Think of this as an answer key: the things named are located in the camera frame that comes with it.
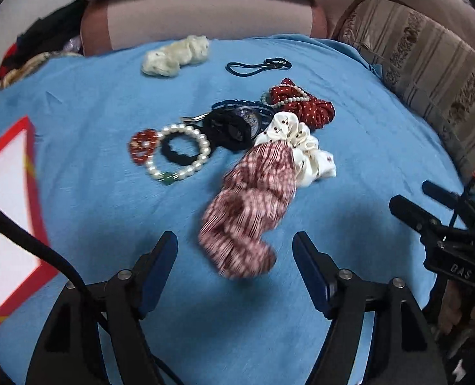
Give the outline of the right hand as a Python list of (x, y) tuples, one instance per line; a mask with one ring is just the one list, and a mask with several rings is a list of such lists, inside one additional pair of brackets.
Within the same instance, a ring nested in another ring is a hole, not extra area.
[[(460, 292), (455, 282), (448, 281), (438, 315), (438, 330), (448, 334), (459, 324), (464, 315), (465, 306), (462, 304)], [(475, 336), (475, 307), (470, 311), (472, 336)]]

